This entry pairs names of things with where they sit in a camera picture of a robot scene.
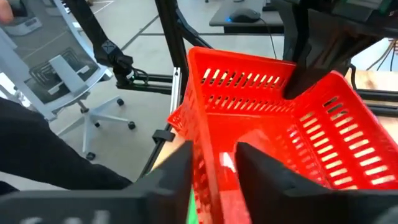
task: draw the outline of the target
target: computer mouse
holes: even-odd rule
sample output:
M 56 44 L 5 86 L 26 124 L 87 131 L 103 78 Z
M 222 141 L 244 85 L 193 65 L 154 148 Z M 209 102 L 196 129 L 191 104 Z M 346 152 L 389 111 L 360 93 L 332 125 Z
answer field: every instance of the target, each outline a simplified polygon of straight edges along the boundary
M 232 22 L 256 22 L 260 19 L 260 12 L 253 9 L 241 8 L 235 10 L 231 15 L 230 19 Z

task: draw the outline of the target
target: desk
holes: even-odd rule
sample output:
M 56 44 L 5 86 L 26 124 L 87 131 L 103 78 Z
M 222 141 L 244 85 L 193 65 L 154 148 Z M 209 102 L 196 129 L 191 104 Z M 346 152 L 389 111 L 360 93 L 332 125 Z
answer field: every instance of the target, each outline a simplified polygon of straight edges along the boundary
M 346 79 L 349 81 L 351 72 L 347 73 Z M 392 89 L 392 86 L 398 83 L 398 72 L 373 72 L 373 71 L 356 71 L 356 85 L 358 88 L 372 88 L 380 90 L 398 90 L 397 87 Z M 388 131 L 391 137 L 398 142 L 398 118 L 378 117 L 380 123 Z M 173 153 L 182 143 L 184 139 L 176 134 L 172 142 L 165 142 L 159 156 L 155 159 L 152 169 L 156 168 L 171 153 Z
M 268 29 L 264 23 L 267 22 L 271 34 L 284 34 L 284 23 L 279 16 L 279 12 L 262 12 L 263 0 L 245 0 L 243 2 L 233 2 L 225 0 L 216 14 L 211 18 L 210 26 L 224 27 L 225 34 L 267 34 Z M 230 22 L 229 16 L 239 8 L 250 8 L 261 12 L 261 19 L 253 23 Z

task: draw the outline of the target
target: gray floor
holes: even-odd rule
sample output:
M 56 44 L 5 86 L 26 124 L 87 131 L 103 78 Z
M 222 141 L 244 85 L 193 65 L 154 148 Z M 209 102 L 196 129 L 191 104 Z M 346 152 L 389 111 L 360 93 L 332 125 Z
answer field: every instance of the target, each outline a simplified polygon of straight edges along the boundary
M 202 37 L 216 49 L 232 50 L 248 54 L 274 57 L 269 37 L 265 36 L 227 36 L 219 27 L 209 27 L 208 22 L 219 8 L 221 0 L 179 0 L 179 6 L 187 21 Z M 134 57 L 134 66 L 148 73 L 170 75 L 173 67 L 162 35 L 163 30 L 157 17 L 155 2 L 138 0 L 95 0 L 93 11 L 108 37 L 123 47 L 124 52 Z M 277 56 L 282 57 L 283 37 L 274 36 Z M 102 101 L 120 95 L 126 102 L 119 108 L 117 104 L 107 113 L 135 121 L 137 128 L 128 130 L 121 124 L 103 123 L 92 140 L 92 149 L 97 154 L 95 162 L 106 165 L 116 172 L 136 180 L 148 160 L 155 144 L 151 136 L 156 129 L 164 128 L 169 112 L 170 97 L 156 93 L 118 90 L 115 80 L 100 83 L 94 87 L 85 101 L 87 106 L 96 106 Z M 62 111 L 58 120 L 50 125 L 57 132 L 81 116 L 76 106 Z M 64 140 L 80 152 L 82 132 L 77 129 Z M 47 184 L 31 182 L 19 177 L 0 174 L 16 187 L 29 189 L 56 189 Z

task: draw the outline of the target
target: chair base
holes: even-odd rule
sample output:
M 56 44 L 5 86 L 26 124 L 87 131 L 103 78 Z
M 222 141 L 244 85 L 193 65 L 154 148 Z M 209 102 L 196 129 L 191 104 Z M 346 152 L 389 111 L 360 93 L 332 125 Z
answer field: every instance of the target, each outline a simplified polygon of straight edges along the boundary
M 86 154 L 86 158 L 90 161 L 92 161 L 95 158 L 95 154 L 90 152 L 90 141 L 91 138 L 93 137 L 93 132 L 94 132 L 94 127 L 99 128 L 100 121 L 109 121 L 109 122 L 115 122 L 115 123 L 123 123 L 128 126 L 130 130 L 134 129 L 136 127 L 136 124 L 132 121 L 129 121 L 124 118 L 118 118 L 115 116 L 110 116 L 103 114 L 102 111 L 110 106 L 113 103 L 117 103 L 119 106 L 124 105 L 123 100 L 119 97 L 116 96 L 103 104 L 97 106 L 96 108 L 87 108 L 81 101 L 77 101 L 77 103 L 80 106 L 80 112 L 83 114 L 83 116 L 79 119 L 77 119 L 75 122 L 73 122 L 71 125 L 67 126 L 63 130 L 61 130 L 59 133 L 57 133 L 58 136 L 63 136 L 66 133 L 69 133 L 70 131 L 76 129 L 77 127 L 83 125 L 83 153 Z

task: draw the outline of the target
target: green object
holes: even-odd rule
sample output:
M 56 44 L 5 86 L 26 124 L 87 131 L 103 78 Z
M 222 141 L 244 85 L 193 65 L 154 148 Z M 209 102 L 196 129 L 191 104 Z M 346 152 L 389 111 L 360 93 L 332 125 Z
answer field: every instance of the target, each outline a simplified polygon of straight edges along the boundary
M 197 206 L 195 204 L 195 196 L 193 190 L 191 190 L 191 197 L 189 198 L 188 213 L 187 213 L 187 224 L 197 224 L 198 214 Z

